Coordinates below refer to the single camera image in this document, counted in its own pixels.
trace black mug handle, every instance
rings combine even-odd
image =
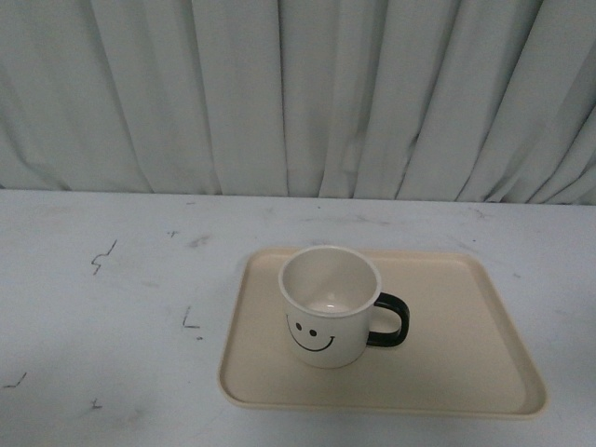
[[[369,332],[368,346],[391,347],[397,346],[406,339],[410,328],[410,309],[397,296],[383,293],[374,302],[377,307],[391,310],[401,318],[401,327],[395,332]]]

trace table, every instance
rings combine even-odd
[[[593,445],[596,208],[0,191],[0,445]],[[217,370],[271,246],[484,265],[550,402],[530,421],[238,408]]]

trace white curtain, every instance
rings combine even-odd
[[[596,204],[593,0],[4,0],[5,188]]]

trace tray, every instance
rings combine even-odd
[[[450,414],[527,419],[547,403],[544,384],[482,265],[465,254],[366,251],[383,290],[411,311],[407,340],[367,347],[323,370],[296,359],[283,331],[278,270],[296,248],[247,262],[219,370],[240,407]],[[373,329],[388,312],[376,309]]]

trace mug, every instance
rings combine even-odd
[[[281,267],[286,335],[291,352],[320,368],[356,360],[369,346],[396,346],[410,327],[410,310],[381,292],[381,275],[358,251],[320,245],[294,253]],[[371,332],[373,306],[400,316],[395,332]]]

